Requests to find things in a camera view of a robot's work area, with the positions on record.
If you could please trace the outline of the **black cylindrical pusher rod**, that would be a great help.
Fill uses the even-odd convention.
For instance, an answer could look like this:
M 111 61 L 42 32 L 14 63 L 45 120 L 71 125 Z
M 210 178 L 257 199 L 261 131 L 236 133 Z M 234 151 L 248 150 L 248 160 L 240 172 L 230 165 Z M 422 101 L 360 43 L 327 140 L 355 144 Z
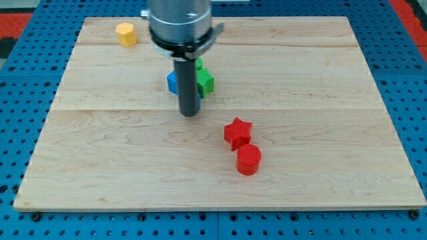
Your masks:
M 199 111 L 196 60 L 174 61 L 179 111 L 192 117 Z

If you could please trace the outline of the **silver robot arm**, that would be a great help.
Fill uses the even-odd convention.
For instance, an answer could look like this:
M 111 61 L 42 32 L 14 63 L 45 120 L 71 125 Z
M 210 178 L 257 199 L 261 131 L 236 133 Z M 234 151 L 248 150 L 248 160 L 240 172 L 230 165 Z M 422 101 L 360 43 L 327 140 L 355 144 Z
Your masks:
M 149 21 L 155 48 L 173 60 L 180 113 L 192 117 L 199 111 L 196 60 L 224 31 L 213 25 L 210 0 L 149 0 L 140 17 Z

